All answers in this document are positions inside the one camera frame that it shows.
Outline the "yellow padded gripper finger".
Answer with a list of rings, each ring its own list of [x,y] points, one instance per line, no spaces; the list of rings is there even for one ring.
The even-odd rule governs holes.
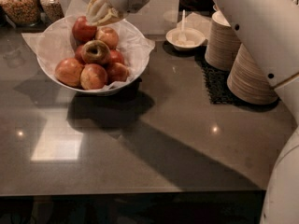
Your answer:
[[[114,8],[108,0],[90,0],[86,19],[92,26],[102,26],[121,21],[123,14]]]

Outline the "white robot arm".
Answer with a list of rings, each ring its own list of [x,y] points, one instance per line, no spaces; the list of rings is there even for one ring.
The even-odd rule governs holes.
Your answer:
[[[110,24],[149,0],[90,0],[88,21]],[[270,88],[299,121],[298,0],[213,0],[260,66]],[[299,128],[278,155],[260,224],[299,224]]]

